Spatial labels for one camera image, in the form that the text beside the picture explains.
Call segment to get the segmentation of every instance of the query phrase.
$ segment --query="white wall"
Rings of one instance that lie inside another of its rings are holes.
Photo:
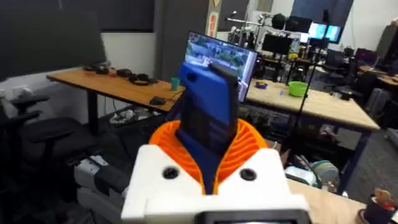
[[[271,13],[281,13],[284,16],[290,16],[293,8],[293,2],[294,0],[275,0],[272,4]]]
[[[293,3],[294,0],[276,0],[272,5],[272,13],[290,16]],[[376,50],[385,26],[396,16],[397,0],[354,0],[340,44]],[[338,49],[339,46],[331,44],[330,48]]]
[[[116,68],[128,68],[132,72],[146,73],[153,76],[155,35],[151,34],[103,34],[103,42],[106,55],[112,65]],[[50,101],[40,103],[36,109],[44,113],[41,118],[53,116],[68,116],[86,123],[86,93],[74,87],[60,83],[50,82],[46,79],[49,73],[26,75],[23,77],[10,78],[0,83],[0,89],[7,91],[7,99],[14,97],[12,88],[15,86],[28,85],[37,95],[48,95]],[[118,110],[125,107],[123,102],[116,101]],[[7,106],[8,115],[15,114],[10,106]],[[103,116],[114,111],[112,99],[107,99],[104,110],[104,97],[98,97],[98,115]]]

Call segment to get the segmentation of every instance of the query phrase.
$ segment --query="orange sign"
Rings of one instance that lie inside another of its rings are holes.
[[[211,12],[209,15],[207,36],[216,37],[217,34],[218,12]]]

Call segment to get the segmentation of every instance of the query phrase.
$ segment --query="monitor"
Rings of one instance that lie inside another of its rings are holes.
[[[326,25],[325,24],[317,24],[313,23],[310,27],[310,38],[313,39],[322,39],[325,33]],[[341,27],[338,26],[329,26],[328,32],[326,33],[326,37],[330,42],[337,43],[340,40],[340,32]]]
[[[292,32],[308,33],[312,20],[297,16],[290,16],[286,21],[285,30]]]
[[[310,34],[301,34],[300,36],[300,43],[306,44],[310,38]]]
[[[235,70],[238,76],[238,99],[246,98],[257,59],[257,52],[214,39],[196,32],[189,32],[185,61],[208,67],[212,62]]]
[[[95,14],[1,9],[2,74],[7,77],[105,62]]]
[[[355,53],[355,58],[365,63],[366,65],[375,67],[378,63],[379,56],[376,52],[368,49],[360,49],[358,48]]]
[[[293,40],[288,37],[266,34],[264,43],[262,43],[262,50],[281,55],[288,55],[292,41]]]

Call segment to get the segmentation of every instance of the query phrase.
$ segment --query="cup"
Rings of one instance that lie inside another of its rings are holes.
[[[172,77],[172,91],[177,91],[178,86],[180,86],[180,79],[177,77]]]
[[[376,203],[376,198],[371,196],[364,211],[364,218],[370,224],[388,224],[394,216],[397,208],[386,209]]]

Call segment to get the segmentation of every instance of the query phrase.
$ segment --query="green bowl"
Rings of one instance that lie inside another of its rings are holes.
[[[304,82],[289,82],[289,94],[292,96],[303,97],[307,88]]]

